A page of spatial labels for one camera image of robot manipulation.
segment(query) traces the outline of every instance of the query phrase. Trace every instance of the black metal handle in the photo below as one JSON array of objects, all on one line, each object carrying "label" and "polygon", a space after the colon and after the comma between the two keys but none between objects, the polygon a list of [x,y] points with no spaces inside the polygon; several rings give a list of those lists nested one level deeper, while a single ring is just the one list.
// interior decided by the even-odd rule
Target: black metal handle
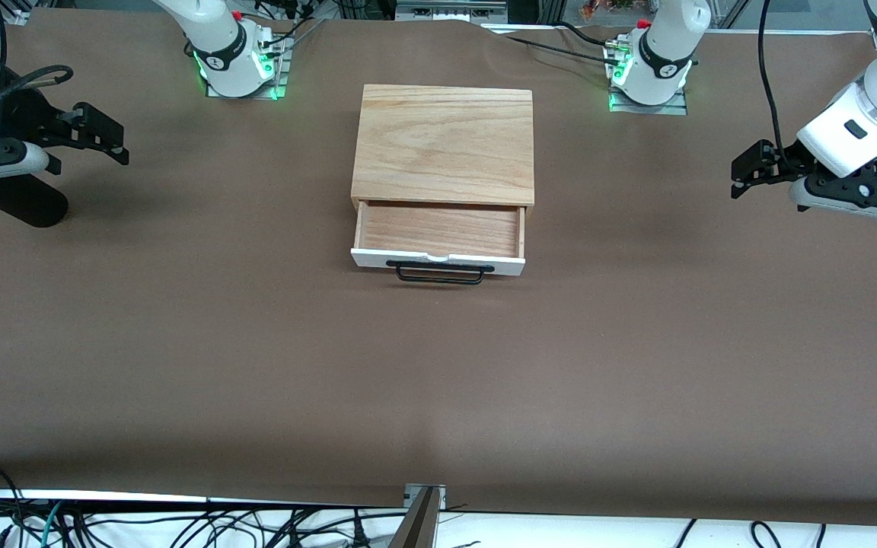
[{"label": "black metal handle", "polygon": [[[474,264],[441,264],[441,263],[415,263],[410,260],[389,260],[387,266],[394,267],[394,274],[403,282],[426,282],[432,284],[459,284],[459,285],[479,285],[483,283],[483,277],[495,270],[490,265],[474,265]],[[408,275],[407,270],[422,271],[445,271],[474,273],[474,278],[446,278],[442,276],[415,276]]]}]

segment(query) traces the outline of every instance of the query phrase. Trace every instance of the cable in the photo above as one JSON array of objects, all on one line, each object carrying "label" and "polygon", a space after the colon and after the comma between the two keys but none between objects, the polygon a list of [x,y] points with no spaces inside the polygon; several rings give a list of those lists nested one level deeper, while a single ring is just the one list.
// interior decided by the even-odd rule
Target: cable
[{"label": "cable", "polygon": [[[212,544],[212,541],[217,542],[220,535],[225,533],[225,530],[228,530],[229,528],[234,528],[234,530],[239,530],[239,527],[236,527],[236,524],[239,523],[239,521],[243,521],[247,517],[250,517],[250,515],[254,514],[255,512],[257,512],[257,510],[250,510],[247,513],[242,514],[240,517],[234,518],[232,521],[229,521],[228,524],[224,524],[224,526],[220,527],[218,530],[215,529],[215,526],[212,526],[212,534],[209,535],[209,540],[206,541],[205,548],[209,548],[209,544]],[[254,544],[254,546],[258,546],[255,543],[255,537],[253,537],[253,544]]]},{"label": "cable", "polygon": [[50,65],[38,68],[17,80],[13,80],[12,83],[1,89],[0,103],[2,103],[3,100],[6,100],[7,97],[11,96],[11,94],[15,93],[15,91],[22,89],[26,84],[38,80],[43,76],[46,76],[46,74],[52,74],[54,72],[64,72],[63,76],[56,76],[57,84],[61,84],[73,77],[73,69],[66,65]]},{"label": "cable", "polygon": [[9,490],[13,493],[13,500],[15,502],[15,516],[13,521],[18,521],[18,545],[25,546],[24,532],[25,526],[22,524],[22,504],[20,502],[20,496],[18,496],[18,488],[15,486],[15,483],[11,481],[9,474],[6,474],[0,468],[0,477],[6,481],[9,485]]},{"label": "cable", "polygon": [[354,509],[354,548],[370,548],[372,542],[365,533],[365,526],[361,523],[361,513]]},{"label": "cable", "polygon": [[[772,528],[768,526],[768,524],[764,523],[764,521],[753,521],[752,524],[749,524],[749,535],[753,537],[753,542],[756,544],[757,548],[765,548],[760,539],[756,537],[756,527],[763,527],[767,531],[767,534],[770,535],[770,540],[773,541],[773,545],[776,548],[780,547],[780,541],[777,540],[777,535],[773,533]],[[828,524],[821,524],[821,528],[818,530],[818,540],[815,541],[815,548],[821,548],[821,545],[824,543],[824,533],[828,530]]]},{"label": "cable", "polygon": [[293,27],[290,27],[289,30],[286,31],[286,34],[279,36],[279,38],[277,38],[275,40],[271,40],[269,42],[263,42],[262,43],[263,48],[268,48],[268,46],[272,46],[273,44],[279,44],[279,42],[282,42],[286,38],[289,38],[290,36],[293,35],[293,32],[295,32],[296,29],[300,27],[300,25],[302,25],[306,21],[309,21],[310,19],[311,18],[302,18],[300,21],[296,21],[296,24],[293,24]]},{"label": "cable", "polygon": [[304,32],[303,34],[300,34],[300,37],[297,38],[297,39],[295,39],[295,40],[293,40],[293,43],[290,44],[290,45],[288,46],[288,48],[286,48],[285,51],[283,51],[283,53],[285,53],[285,52],[289,52],[289,51],[292,51],[293,49],[295,49],[297,44],[299,44],[300,42],[302,42],[303,39],[306,38],[307,36],[309,36],[311,32],[313,32],[314,30],[317,30],[317,28],[319,28],[320,25],[324,24],[324,21],[326,21],[326,20],[319,20],[319,21],[317,21],[316,24],[313,25],[313,27],[308,28],[308,29],[306,30],[306,32]]},{"label": "cable", "polygon": [[551,22],[550,26],[551,27],[564,27],[564,28],[570,30],[571,32],[573,32],[574,34],[577,34],[578,38],[580,38],[581,40],[584,40],[588,44],[594,44],[596,46],[604,46],[604,42],[602,40],[598,40],[596,38],[591,38],[591,36],[588,36],[587,34],[584,34],[584,32],[581,32],[580,28],[574,27],[573,24],[570,24],[567,21]]},{"label": "cable", "polygon": [[821,524],[821,528],[818,529],[818,540],[814,542],[814,548],[821,548],[821,545],[824,544],[824,534],[828,532],[828,524]]},{"label": "cable", "polygon": [[266,5],[264,3],[262,3],[259,0],[256,0],[255,1],[255,10],[259,11],[259,8],[262,8],[262,11],[265,11],[266,14],[269,15],[269,18],[271,18],[271,20],[276,19],[276,16],[273,14],[273,12],[269,11],[269,8],[266,7]]},{"label": "cable", "polygon": [[9,44],[6,41],[6,20],[2,17],[2,2],[0,0],[0,77],[6,73],[7,56],[9,56]]},{"label": "cable", "polygon": [[689,537],[689,531],[692,530],[694,524],[696,524],[696,518],[689,520],[689,524],[682,530],[682,535],[680,535],[678,542],[676,542],[675,548],[682,548],[682,545],[685,544],[685,537]]},{"label": "cable", "polygon": [[340,0],[333,0],[333,3],[334,3],[334,4],[337,4],[337,5],[340,6],[341,8],[348,8],[348,9],[354,10],[355,13],[356,13],[356,11],[358,11],[358,10],[363,10],[363,9],[365,9],[366,7],[368,7],[368,0],[365,0],[365,3],[363,3],[363,4],[359,5],[359,6],[356,4],[356,2],[355,2],[354,0],[349,0],[349,1],[350,1],[351,3],[353,3],[354,6],[345,6],[344,3],[341,2]]},{"label": "cable", "polygon": [[59,512],[59,506],[63,501],[57,502],[52,510],[49,510],[49,516],[46,516],[46,524],[43,526],[43,538],[39,541],[39,548],[46,548],[49,544],[49,527],[52,526],[53,520],[56,520],[56,512]]},{"label": "cable", "polygon": [[[362,520],[375,520],[378,518],[401,518],[401,517],[404,517],[405,515],[406,514],[404,512],[393,512],[390,514],[374,514],[373,516],[362,517]],[[308,531],[306,531],[306,533],[300,534],[300,538],[298,540],[296,540],[295,542],[290,542],[290,544],[286,545],[286,548],[296,548],[297,546],[300,545],[301,542],[306,540],[307,537],[310,537],[311,535],[314,535],[314,534],[323,533],[324,531],[329,530],[332,527],[340,526],[341,524],[350,523],[350,521],[354,521],[354,518],[347,518],[344,520],[332,521],[332,523],[324,524],[324,526],[314,528],[313,530],[308,530]]]},{"label": "cable", "polygon": [[529,46],[536,46],[537,48],[550,49],[551,52],[565,53],[565,55],[575,56],[575,58],[596,60],[596,62],[603,62],[605,65],[618,65],[618,62],[615,59],[596,58],[596,56],[588,56],[588,55],[585,55],[584,53],[572,52],[572,51],[570,51],[570,49],[554,48],[554,46],[548,46],[547,44],[540,44],[539,42],[530,42],[529,40],[525,40],[522,38],[514,38],[512,36],[507,36],[507,38],[509,38],[509,40],[519,42],[521,44],[526,44]]},{"label": "cable", "polygon": [[799,173],[797,167],[787,162],[786,152],[783,151],[783,139],[780,138],[780,121],[777,120],[777,103],[773,100],[773,90],[770,89],[770,78],[767,77],[767,62],[763,55],[763,30],[767,26],[767,11],[770,10],[770,0],[763,0],[763,8],[760,11],[760,29],[756,36],[756,56],[760,66],[760,80],[763,81],[763,93],[767,95],[767,104],[770,107],[770,121],[773,122],[773,140],[777,143],[777,152],[780,153],[780,162],[784,167]]},{"label": "cable", "polygon": [[264,548],[276,548],[276,545],[279,544],[279,542],[282,542],[283,538],[286,538],[286,535],[289,534],[289,531],[291,531],[292,528],[295,528],[299,524],[302,524],[303,521],[306,521],[310,518],[310,516],[313,516],[313,514],[316,513],[316,510],[307,509],[300,511],[300,513],[297,514],[296,510],[293,510],[293,513],[290,514],[289,519],[286,520],[284,524],[282,524],[282,527],[280,527],[275,534],[273,534],[273,536],[269,539],[269,542],[265,544]]}]

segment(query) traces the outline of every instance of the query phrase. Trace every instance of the wooden drawer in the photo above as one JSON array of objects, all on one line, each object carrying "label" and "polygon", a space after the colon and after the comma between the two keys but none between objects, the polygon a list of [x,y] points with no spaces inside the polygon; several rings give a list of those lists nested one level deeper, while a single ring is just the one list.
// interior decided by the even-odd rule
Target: wooden drawer
[{"label": "wooden drawer", "polygon": [[525,208],[513,205],[362,200],[351,256],[372,268],[486,266],[492,267],[488,274],[518,276],[525,264],[525,218]]}]

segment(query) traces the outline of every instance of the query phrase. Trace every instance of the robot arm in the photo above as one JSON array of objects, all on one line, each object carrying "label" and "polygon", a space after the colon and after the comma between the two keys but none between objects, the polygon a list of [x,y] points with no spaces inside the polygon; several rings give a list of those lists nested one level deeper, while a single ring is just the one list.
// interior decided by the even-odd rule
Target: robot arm
[{"label": "robot arm", "polygon": [[710,28],[713,12],[706,0],[662,3],[651,27],[620,35],[614,59],[622,62],[611,74],[612,86],[638,104],[667,103],[685,85],[692,53]]},{"label": "robot arm", "polygon": [[275,76],[272,29],[229,11],[224,0],[153,0],[181,25],[202,76],[223,97],[246,97]]},{"label": "robot arm", "polygon": [[[866,0],[877,36],[877,0]],[[762,140],[733,162],[733,198],[756,184],[794,181],[799,211],[811,207],[877,218],[877,59],[780,153]]]}]

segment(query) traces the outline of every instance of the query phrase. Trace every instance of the mounting plate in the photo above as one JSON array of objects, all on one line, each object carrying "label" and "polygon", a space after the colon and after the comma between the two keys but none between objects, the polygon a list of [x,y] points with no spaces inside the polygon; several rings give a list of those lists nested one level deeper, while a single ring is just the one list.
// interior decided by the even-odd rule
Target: mounting plate
[{"label": "mounting plate", "polygon": [[[269,66],[272,66],[274,76],[272,79],[268,80],[268,82],[262,84],[258,90],[248,94],[246,97],[240,98],[250,98],[250,100],[281,100],[281,98],[286,95],[286,82],[289,80],[289,65],[293,57],[292,46],[292,38],[285,38],[273,46],[273,53],[278,53],[279,55],[274,59],[269,59],[268,62],[264,62],[263,66],[267,66],[267,63],[271,63]],[[213,90],[210,84],[206,84],[205,95],[206,97],[232,98],[222,96],[218,91]]]},{"label": "mounting plate", "polygon": [[423,488],[438,488],[438,494],[442,496],[442,501],[438,504],[439,510],[445,510],[445,486],[435,485],[434,483],[404,483],[404,502],[401,504],[404,508],[411,508],[411,503],[415,502]]}]

